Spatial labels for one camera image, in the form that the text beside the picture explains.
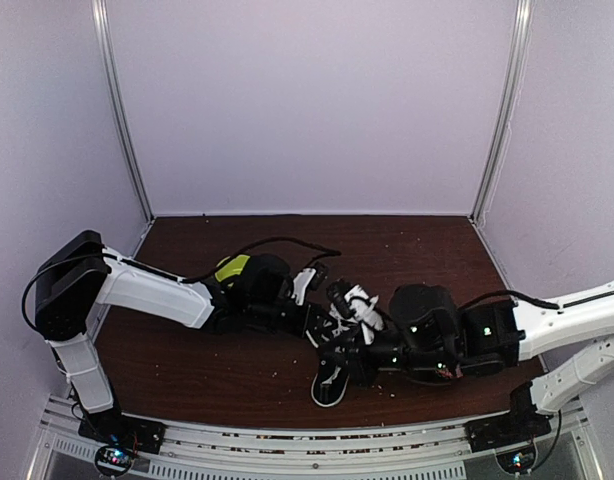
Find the black white canvas sneaker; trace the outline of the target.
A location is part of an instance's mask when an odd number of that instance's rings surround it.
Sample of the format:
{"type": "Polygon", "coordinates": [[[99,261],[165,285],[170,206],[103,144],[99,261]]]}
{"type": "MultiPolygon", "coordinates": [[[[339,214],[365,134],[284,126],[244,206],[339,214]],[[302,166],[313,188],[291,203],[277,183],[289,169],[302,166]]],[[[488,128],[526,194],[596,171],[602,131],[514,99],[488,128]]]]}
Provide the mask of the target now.
{"type": "Polygon", "coordinates": [[[349,381],[349,349],[361,335],[360,325],[345,319],[334,306],[318,313],[307,337],[318,355],[318,370],[311,386],[311,398],[322,408],[336,406],[343,399],[349,381]]]}

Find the white shoelace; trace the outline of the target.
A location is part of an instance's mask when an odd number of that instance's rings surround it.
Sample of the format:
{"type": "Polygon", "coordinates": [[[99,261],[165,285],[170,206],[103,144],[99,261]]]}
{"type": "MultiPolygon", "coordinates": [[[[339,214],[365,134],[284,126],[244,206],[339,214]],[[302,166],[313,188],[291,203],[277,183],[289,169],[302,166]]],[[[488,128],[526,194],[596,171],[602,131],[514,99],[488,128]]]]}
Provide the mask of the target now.
{"type": "Polygon", "coordinates": [[[338,324],[333,330],[333,337],[359,327],[364,344],[371,345],[377,333],[385,329],[383,316],[377,311],[378,300],[378,296],[370,297],[359,284],[336,294],[330,301],[329,311],[338,324]]]}

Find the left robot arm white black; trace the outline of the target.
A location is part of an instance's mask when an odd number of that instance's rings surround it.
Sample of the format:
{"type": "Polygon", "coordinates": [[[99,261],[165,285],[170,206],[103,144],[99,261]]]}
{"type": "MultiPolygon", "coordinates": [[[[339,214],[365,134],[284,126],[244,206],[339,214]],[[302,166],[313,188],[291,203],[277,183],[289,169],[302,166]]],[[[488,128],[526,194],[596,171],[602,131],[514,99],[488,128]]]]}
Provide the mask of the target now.
{"type": "Polygon", "coordinates": [[[131,424],[88,335],[87,320],[99,305],[122,307],[214,334],[245,329],[303,336],[312,309],[307,296],[322,284],[331,250],[293,273],[274,254],[246,246],[206,274],[182,277],[141,263],[105,246],[85,230],[38,269],[25,291],[35,312],[24,317],[55,352],[93,429],[110,444],[124,442],[131,424]]]}

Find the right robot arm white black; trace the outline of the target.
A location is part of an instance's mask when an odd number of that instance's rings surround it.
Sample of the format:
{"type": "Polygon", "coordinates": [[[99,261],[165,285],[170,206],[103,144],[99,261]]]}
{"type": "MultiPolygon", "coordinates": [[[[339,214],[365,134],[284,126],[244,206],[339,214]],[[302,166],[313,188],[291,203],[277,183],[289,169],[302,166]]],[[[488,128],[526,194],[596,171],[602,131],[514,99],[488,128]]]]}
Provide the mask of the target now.
{"type": "Polygon", "coordinates": [[[568,344],[614,335],[614,280],[551,300],[499,290],[457,306],[440,285],[398,287],[382,312],[359,285],[327,289],[330,311],[309,331],[319,355],[312,399],[339,404],[348,383],[381,371],[418,382],[489,376],[568,344]]]}

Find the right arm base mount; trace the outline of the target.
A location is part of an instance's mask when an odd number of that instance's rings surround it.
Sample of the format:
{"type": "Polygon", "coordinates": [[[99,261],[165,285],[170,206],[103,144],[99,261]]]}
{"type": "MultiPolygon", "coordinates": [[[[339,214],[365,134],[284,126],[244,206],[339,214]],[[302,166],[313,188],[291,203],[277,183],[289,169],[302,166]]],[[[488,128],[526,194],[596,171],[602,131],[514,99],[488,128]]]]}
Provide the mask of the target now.
{"type": "Polygon", "coordinates": [[[539,465],[535,440],[551,432],[551,422],[549,416],[521,418],[508,412],[469,421],[464,428],[473,453],[494,451],[498,467],[518,477],[539,465]]]}

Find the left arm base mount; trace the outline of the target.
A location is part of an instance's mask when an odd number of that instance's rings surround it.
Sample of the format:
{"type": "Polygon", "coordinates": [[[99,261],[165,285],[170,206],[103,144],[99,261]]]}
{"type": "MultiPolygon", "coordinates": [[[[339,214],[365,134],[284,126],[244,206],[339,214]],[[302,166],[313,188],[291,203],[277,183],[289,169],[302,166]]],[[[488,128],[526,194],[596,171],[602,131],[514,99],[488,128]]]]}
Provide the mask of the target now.
{"type": "Polygon", "coordinates": [[[161,422],[124,417],[119,433],[103,433],[83,419],[78,434],[101,443],[93,459],[98,472],[105,477],[119,477],[133,468],[141,453],[160,452],[165,430],[161,422]]]}

